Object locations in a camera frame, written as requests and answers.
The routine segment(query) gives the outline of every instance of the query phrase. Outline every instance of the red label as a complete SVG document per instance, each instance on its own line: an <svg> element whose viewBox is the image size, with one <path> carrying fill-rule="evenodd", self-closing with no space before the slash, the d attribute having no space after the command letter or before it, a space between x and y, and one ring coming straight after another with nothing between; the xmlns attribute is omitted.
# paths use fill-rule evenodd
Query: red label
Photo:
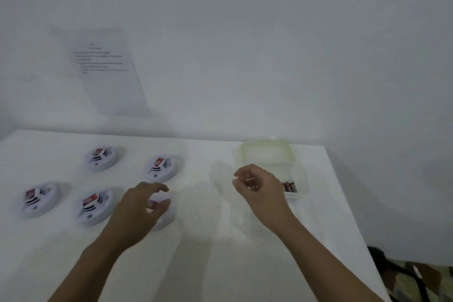
<svg viewBox="0 0 453 302"><path fill-rule="evenodd" d="M165 159L164 158L159 158L157 159L155 162L154 162L154 167L158 168L159 165L162 163L162 161L164 161Z"/></svg>
<svg viewBox="0 0 453 302"><path fill-rule="evenodd" d="M28 190L25 193L25 200L31 200L34 197L34 189Z"/></svg>
<svg viewBox="0 0 453 302"><path fill-rule="evenodd" d="M99 196L97 194L94 194L94 195L91 195L90 197L88 198L85 198L83 201L82 201L82 206L86 206L87 204L90 204L91 202L97 200Z"/></svg>
<svg viewBox="0 0 453 302"><path fill-rule="evenodd" d="M92 155L93 155L93 156L98 156L98 155L100 154L100 152L102 152L103 150L104 150L103 148L98 148L97 150L95 150L95 151L93 152Z"/></svg>

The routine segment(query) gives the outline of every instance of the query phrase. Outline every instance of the smoke detector sensor cap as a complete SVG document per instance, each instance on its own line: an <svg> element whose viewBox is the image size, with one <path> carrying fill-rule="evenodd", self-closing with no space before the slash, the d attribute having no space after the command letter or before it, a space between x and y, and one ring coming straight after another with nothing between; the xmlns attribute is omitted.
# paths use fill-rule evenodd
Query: smoke detector sensor cap
<svg viewBox="0 0 453 302"><path fill-rule="evenodd" d="M163 183L173 178L177 171L176 158L166 154L153 156L144 167L150 183Z"/></svg>
<svg viewBox="0 0 453 302"><path fill-rule="evenodd" d="M32 186L24 194L20 214L24 218L41 216L57 205L60 196L60 187L56 183L47 182Z"/></svg>
<svg viewBox="0 0 453 302"><path fill-rule="evenodd" d="M152 194L148 201L160 203L167 199L171 199L171 195L168 192L159 191L157 193ZM176 205L173 202L168 207L168 210L165 213L163 213L162 216L157 220L156 224L151 229L151 231L155 232L165 228L174 221L175 217L176 217Z"/></svg>
<svg viewBox="0 0 453 302"><path fill-rule="evenodd" d="M76 221L85 227L96 225L110 216L115 205L111 189L87 194L85 198L77 202Z"/></svg>
<svg viewBox="0 0 453 302"><path fill-rule="evenodd" d="M97 147L85 155L85 167L99 172L112 167L118 161L118 151L111 146Z"/></svg>

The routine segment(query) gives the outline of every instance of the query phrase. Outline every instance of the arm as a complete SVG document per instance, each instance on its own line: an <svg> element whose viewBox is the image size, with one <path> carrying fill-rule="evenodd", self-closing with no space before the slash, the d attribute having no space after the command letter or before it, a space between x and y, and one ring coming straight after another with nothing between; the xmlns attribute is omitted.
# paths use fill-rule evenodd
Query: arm
<svg viewBox="0 0 453 302"><path fill-rule="evenodd" d="M171 201L148 204L154 192L168 191L163 184L140 183L118 203L99 237L80 256L48 302L96 302L116 259L140 242L167 211ZM153 208L148 213L146 208Z"/></svg>
<svg viewBox="0 0 453 302"><path fill-rule="evenodd" d="M248 165L235 176L235 189L288 248L319 302L383 302L297 220L273 174Z"/></svg>

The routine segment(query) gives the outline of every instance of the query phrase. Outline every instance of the paper sheet on wall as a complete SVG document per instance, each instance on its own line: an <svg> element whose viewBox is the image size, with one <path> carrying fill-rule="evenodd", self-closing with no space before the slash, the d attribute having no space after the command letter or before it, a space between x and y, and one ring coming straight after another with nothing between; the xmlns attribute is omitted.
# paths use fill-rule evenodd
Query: paper sheet on wall
<svg viewBox="0 0 453 302"><path fill-rule="evenodd" d="M87 94L105 116L150 116L121 29L77 30L65 36Z"/></svg>

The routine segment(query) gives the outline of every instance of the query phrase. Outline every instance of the white smoke alarm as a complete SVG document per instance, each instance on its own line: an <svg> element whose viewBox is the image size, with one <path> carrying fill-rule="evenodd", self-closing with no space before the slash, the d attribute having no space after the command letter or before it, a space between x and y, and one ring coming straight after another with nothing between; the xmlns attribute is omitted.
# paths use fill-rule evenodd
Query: white smoke alarm
<svg viewBox="0 0 453 302"><path fill-rule="evenodd" d="M171 199L170 194L165 191L159 191L157 193L152 194L149 201L159 203L167 199ZM162 216L157 220L156 224L154 225L151 231L155 232L161 230L162 228L165 228L174 221L175 217L176 217L176 205L175 203L172 203L168 207L167 211L163 213Z"/></svg>
<svg viewBox="0 0 453 302"><path fill-rule="evenodd" d="M85 155L85 167L93 172L99 172L112 167L118 161L118 152L114 147L102 146Z"/></svg>
<svg viewBox="0 0 453 302"><path fill-rule="evenodd" d="M176 159L168 155L153 156L145 165L144 171L149 183L163 183L174 177L178 171Z"/></svg>
<svg viewBox="0 0 453 302"><path fill-rule="evenodd" d="M77 203L76 221L86 227L96 225L110 216L115 205L111 189L91 193Z"/></svg>
<svg viewBox="0 0 453 302"><path fill-rule="evenodd" d="M35 185L25 192L20 213L24 218L43 215L57 205L60 196L60 187L56 183Z"/></svg>

